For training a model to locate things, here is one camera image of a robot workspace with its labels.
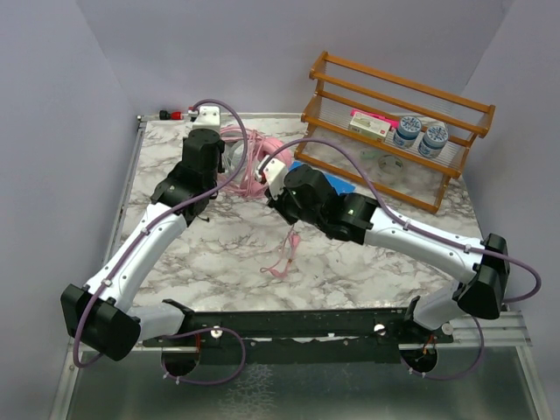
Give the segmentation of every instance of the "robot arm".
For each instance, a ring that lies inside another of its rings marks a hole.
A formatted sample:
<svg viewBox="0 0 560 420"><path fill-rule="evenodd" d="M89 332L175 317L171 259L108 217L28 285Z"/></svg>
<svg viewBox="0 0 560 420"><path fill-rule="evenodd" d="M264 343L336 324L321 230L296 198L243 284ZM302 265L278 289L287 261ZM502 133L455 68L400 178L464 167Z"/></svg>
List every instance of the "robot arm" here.
<svg viewBox="0 0 560 420"><path fill-rule="evenodd" d="M466 238L409 220L393 211L405 221L402 226L375 199L358 193L337 194L325 175L307 164L288 172L280 161L272 159L264 177L269 184L269 207L275 208L289 224L301 220L331 239L393 249L452 276L449 286L427 297L413 299L407 311L412 325L433 331L465 313L483 319L500 316L508 281L507 262L444 245L407 226L413 224L469 247L482 245L506 255L506 241L498 235L490 234L484 241Z"/></svg>
<svg viewBox="0 0 560 420"><path fill-rule="evenodd" d="M210 199L199 200L180 212L168 214L154 226L151 224L177 204L216 186L217 173L223 171L223 151L220 109L200 107L197 121L183 139L181 160L156 186L151 204L134 232L82 288L70 284L63 292L60 300L69 335L75 337L86 305L102 284L106 287L87 318L82 342L119 361L138 341L177 332L185 317L180 309L165 303L133 308L132 301L159 257L204 211ZM148 226L149 234L140 235ZM137 237L142 239L131 247ZM113 272L126 253L129 254L124 264L113 273L112 280L107 280L108 273Z"/></svg>

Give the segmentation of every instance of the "container lid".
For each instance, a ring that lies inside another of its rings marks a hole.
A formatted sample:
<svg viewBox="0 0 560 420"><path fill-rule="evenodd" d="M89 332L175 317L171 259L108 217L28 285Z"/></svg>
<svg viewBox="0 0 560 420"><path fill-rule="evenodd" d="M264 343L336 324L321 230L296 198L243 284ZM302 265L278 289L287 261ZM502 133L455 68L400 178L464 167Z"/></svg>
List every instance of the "container lid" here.
<svg viewBox="0 0 560 420"><path fill-rule="evenodd" d="M399 134L406 137L416 137L422 130L422 123L415 116L404 116L397 129Z"/></svg>
<svg viewBox="0 0 560 420"><path fill-rule="evenodd" d="M449 133L447 129L440 125L434 125L429 127L423 135L423 140L430 147L434 149L441 149L445 146L447 140L449 140Z"/></svg>

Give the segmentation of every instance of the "marble surface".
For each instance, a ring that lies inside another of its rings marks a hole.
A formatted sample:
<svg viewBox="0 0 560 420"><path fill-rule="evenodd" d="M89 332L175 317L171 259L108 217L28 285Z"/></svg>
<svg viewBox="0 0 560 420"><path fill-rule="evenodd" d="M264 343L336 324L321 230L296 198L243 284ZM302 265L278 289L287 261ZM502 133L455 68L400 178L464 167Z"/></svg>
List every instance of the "marble surface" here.
<svg viewBox="0 0 560 420"><path fill-rule="evenodd" d="M305 125L297 118L247 118L244 122L250 129L283 141L301 138L305 132ZM148 123L123 240L140 221L156 184L179 161L182 137L189 129L184 122ZM362 187L357 192L367 193ZM413 220L480 237L462 180L451 182L437 215L395 199L387 201ZM275 278L259 269L277 260L289 227L264 205L264 199L246 201L221 192L204 215L209 222L196 220L165 251L136 295L135 305L172 298L199 311L395 307L449 282L437 269L406 255L330 241L302 222L296 225L302 241L290 272L285 278Z"/></svg>

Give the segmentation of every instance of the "white wall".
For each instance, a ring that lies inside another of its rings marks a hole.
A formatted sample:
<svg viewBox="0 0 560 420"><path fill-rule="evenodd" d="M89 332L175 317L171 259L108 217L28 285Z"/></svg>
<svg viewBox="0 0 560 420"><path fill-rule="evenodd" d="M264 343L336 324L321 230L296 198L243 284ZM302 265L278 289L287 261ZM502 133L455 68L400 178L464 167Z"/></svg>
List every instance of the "white wall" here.
<svg viewBox="0 0 560 420"><path fill-rule="evenodd" d="M540 294L521 303L533 354L560 418L560 3L517 0L465 89L496 105L494 125L472 149L465 179L483 232L508 240L510 255L534 265ZM528 291L513 269L508 295Z"/></svg>
<svg viewBox="0 0 560 420"><path fill-rule="evenodd" d="M47 418L60 294L101 264L136 118L71 0L0 13L0 417Z"/></svg>
<svg viewBox="0 0 560 420"><path fill-rule="evenodd" d="M77 0L137 113L301 112L322 50L460 93L512 0Z"/></svg>

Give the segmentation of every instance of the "blue and white container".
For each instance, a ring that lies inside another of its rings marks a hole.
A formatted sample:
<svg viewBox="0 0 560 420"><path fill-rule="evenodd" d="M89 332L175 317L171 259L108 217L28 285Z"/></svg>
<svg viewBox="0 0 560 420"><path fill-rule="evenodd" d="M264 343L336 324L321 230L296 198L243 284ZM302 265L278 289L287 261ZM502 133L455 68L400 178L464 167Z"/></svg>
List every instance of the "blue and white container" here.
<svg viewBox="0 0 560 420"><path fill-rule="evenodd" d="M401 149L408 149L422 131L422 123L415 116L404 116L395 130L393 143Z"/></svg>
<svg viewBox="0 0 560 420"><path fill-rule="evenodd" d="M423 134L422 141L418 145L418 151L425 158L437 158L447 144L447 140L449 140L447 129L440 125L434 125Z"/></svg>

